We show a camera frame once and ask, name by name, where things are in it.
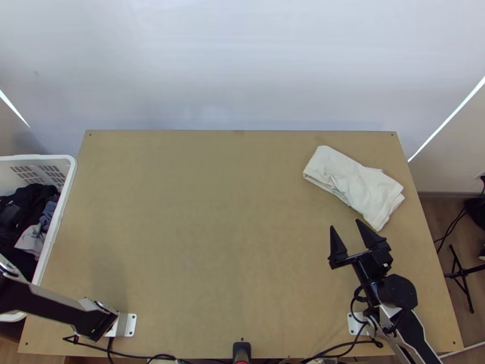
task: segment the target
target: white laundry basket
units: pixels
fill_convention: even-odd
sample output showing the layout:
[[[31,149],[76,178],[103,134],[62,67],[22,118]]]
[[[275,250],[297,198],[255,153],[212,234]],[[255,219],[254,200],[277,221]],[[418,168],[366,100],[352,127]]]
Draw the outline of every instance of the white laundry basket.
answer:
[[[44,275],[50,251],[59,231],[67,197],[71,191],[76,168],[77,162],[70,155],[28,154],[0,157],[0,196],[11,195],[17,188],[32,183],[52,184],[61,193],[32,279],[34,285],[39,285]],[[19,321],[25,316],[26,314],[21,312],[3,314],[0,315],[0,322]]]

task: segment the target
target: white backdrop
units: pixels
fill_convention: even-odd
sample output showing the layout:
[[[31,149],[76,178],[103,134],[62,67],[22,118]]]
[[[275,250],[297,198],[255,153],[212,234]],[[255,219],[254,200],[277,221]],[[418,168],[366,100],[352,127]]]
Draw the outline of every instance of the white backdrop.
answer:
[[[485,75],[479,0],[16,0],[0,89],[53,153],[86,129],[397,130]]]

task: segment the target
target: wooden table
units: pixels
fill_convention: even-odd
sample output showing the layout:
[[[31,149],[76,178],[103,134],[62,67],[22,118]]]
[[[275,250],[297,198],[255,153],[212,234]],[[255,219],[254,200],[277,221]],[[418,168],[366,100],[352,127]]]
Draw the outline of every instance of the wooden table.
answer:
[[[436,351],[463,347],[407,162],[393,132],[88,131],[42,286],[138,314],[131,354],[308,357],[353,340],[346,313],[358,286],[332,271],[329,227],[365,250],[360,215],[302,177],[317,146],[382,168],[406,197],[380,232],[392,272],[416,286]],[[103,356],[65,343],[71,329],[29,317],[19,351]],[[106,341],[98,345],[105,347]],[[389,355],[358,345],[353,356]]]

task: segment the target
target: cable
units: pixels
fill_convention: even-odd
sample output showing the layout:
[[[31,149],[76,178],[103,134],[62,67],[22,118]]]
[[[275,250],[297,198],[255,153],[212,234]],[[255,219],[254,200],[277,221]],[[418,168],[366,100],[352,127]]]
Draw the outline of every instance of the cable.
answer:
[[[383,348],[384,345],[375,340],[375,339],[371,339],[371,340],[363,340],[363,341],[357,341],[359,339],[359,336],[360,334],[362,333],[362,330],[368,325],[369,323],[366,322],[365,325],[362,325],[359,329],[359,331],[357,332],[357,335],[355,336],[355,339],[354,341],[352,342],[348,342],[348,343],[342,343],[342,344],[339,344],[339,345],[335,345],[333,347],[331,347],[330,349],[326,349],[322,352],[319,352],[317,355],[315,356],[312,356],[310,358],[306,358],[304,360],[301,361],[301,364],[306,364],[308,362],[311,362],[312,360],[315,360],[315,359],[318,359],[318,358],[323,358],[323,359],[331,359],[331,358],[340,358],[342,356],[345,356],[347,355],[349,352],[351,352],[351,350],[354,348],[355,345],[357,344],[374,344],[375,346],[377,346],[378,348]],[[338,348],[342,348],[343,346],[349,346],[350,345],[350,348],[348,348],[346,351],[344,351],[343,353],[341,354],[337,354],[337,355],[326,355],[328,352],[331,352],[335,349],[338,349]]]
[[[110,337],[109,340],[108,340],[107,355],[108,355],[108,360],[109,360],[110,364],[115,364],[113,362],[113,359],[111,358],[111,346],[113,345],[114,339],[115,339],[114,337]]]
[[[454,219],[451,224],[448,226],[448,228],[446,229],[446,233],[443,235],[442,238],[440,239],[437,239],[435,240],[434,242],[436,241],[440,241],[441,240],[441,244],[438,248],[438,250],[436,250],[436,253],[439,253],[441,248],[443,247],[443,244],[444,244],[444,240],[449,236],[451,235],[451,233],[453,232],[453,230],[455,229],[455,227],[457,226],[458,222],[461,220],[461,218],[463,218],[464,216],[466,215],[466,212],[464,212],[464,209],[462,209],[460,211],[460,213],[458,214],[457,218]]]
[[[99,350],[99,351],[105,352],[106,354],[108,354],[108,358],[109,359],[111,358],[111,354],[114,354],[114,355],[117,355],[117,356],[121,356],[121,357],[125,357],[125,358],[131,358],[131,359],[147,359],[147,360],[164,359],[164,360],[177,360],[176,357],[174,357],[173,355],[169,355],[169,354],[157,354],[155,356],[139,356],[139,355],[124,354],[122,352],[118,352],[118,351],[111,350],[110,342],[108,342],[108,348],[107,349],[104,349],[104,348],[100,348],[99,346],[85,344],[85,343],[80,343],[79,342],[79,336],[77,336],[77,335],[71,335],[71,336],[63,337],[62,339],[65,342],[68,342],[68,343],[71,343],[71,344],[74,344],[74,345],[85,346],[87,348],[91,348],[91,349],[95,349],[95,350]]]
[[[483,176],[480,176],[480,179],[481,181],[483,182],[483,188],[478,196],[478,198],[481,198],[485,192],[485,175]],[[438,250],[436,250],[436,253],[439,253],[441,248],[443,247],[443,244],[444,244],[444,241],[445,239],[451,235],[451,233],[453,232],[453,230],[455,229],[455,227],[457,226],[458,222],[466,215],[466,211],[465,211],[465,208],[462,208],[462,210],[458,213],[458,216],[450,223],[450,225],[448,225],[448,228],[446,229],[446,232],[444,233],[444,235],[439,238],[439,239],[436,239],[434,240],[433,242],[434,243],[437,243],[438,241],[441,241],[441,244],[438,248]]]
[[[358,319],[358,318],[355,316],[355,314],[353,313],[353,304],[355,303],[355,301],[356,301],[356,298],[355,298],[355,297],[352,299],[352,301],[350,301],[350,313],[351,313],[351,315],[352,315],[353,319],[354,319],[355,321],[357,321],[358,323],[362,323],[362,324],[367,323],[367,321],[362,321],[362,320],[359,320],[359,319]]]

